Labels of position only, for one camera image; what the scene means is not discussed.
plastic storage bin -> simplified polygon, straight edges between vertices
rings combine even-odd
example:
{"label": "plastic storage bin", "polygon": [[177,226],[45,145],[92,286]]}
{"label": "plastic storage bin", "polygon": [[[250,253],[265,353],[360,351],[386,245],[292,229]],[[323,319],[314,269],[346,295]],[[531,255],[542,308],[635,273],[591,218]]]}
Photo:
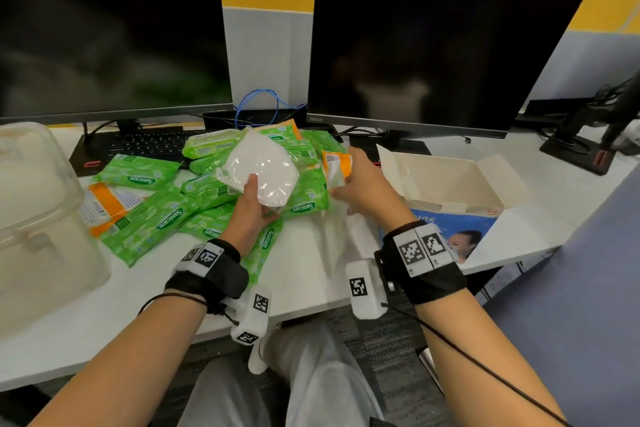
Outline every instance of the plastic storage bin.
{"label": "plastic storage bin", "polygon": [[109,267],[78,213],[83,199],[47,127],[0,126],[0,335],[109,278]]}

hand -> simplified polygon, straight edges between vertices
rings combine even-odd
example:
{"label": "hand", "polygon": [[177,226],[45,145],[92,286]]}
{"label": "hand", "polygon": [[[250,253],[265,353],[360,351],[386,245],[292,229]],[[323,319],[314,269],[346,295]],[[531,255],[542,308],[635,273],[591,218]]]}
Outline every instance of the hand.
{"label": "hand", "polygon": [[347,203],[352,212],[371,216],[385,233],[415,221],[411,210],[367,154],[356,147],[349,147],[349,153],[353,157],[351,174],[346,185],[331,190],[332,197]]}
{"label": "hand", "polygon": [[279,217],[279,214],[258,202],[258,176],[250,174],[220,239],[236,247],[240,256],[245,257],[258,239],[260,231]]}

picture of woman wearing mask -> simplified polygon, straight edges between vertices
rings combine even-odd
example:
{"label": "picture of woman wearing mask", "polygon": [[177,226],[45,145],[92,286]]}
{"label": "picture of woman wearing mask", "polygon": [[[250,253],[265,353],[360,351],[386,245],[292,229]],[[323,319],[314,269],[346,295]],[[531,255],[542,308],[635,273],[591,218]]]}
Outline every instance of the picture of woman wearing mask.
{"label": "picture of woman wearing mask", "polygon": [[482,233],[478,230],[465,230],[449,237],[449,245],[458,253],[459,264],[467,261],[481,239]]}

computer monitor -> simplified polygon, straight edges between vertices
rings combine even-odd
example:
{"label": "computer monitor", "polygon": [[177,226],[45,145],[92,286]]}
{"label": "computer monitor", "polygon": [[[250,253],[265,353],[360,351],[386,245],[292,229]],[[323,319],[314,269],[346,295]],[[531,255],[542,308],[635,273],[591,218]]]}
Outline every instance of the computer monitor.
{"label": "computer monitor", "polygon": [[231,109],[221,0],[0,0],[0,123]]}
{"label": "computer monitor", "polygon": [[308,121],[504,138],[582,0],[316,0]]}

person's leg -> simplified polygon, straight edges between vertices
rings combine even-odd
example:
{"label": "person's leg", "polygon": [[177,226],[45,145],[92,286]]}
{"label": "person's leg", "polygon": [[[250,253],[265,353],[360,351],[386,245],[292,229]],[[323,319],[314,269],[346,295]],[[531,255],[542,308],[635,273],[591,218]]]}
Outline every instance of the person's leg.
{"label": "person's leg", "polygon": [[202,371],[178,427],[269,427],[260,391],[233,358],[218,358]]}
{"label": "person's leg", "polygon": [[368,427],[370,417],[383,418],[355,358],[327,321],[276,331],[261,353],[291,386],[287,427]]}

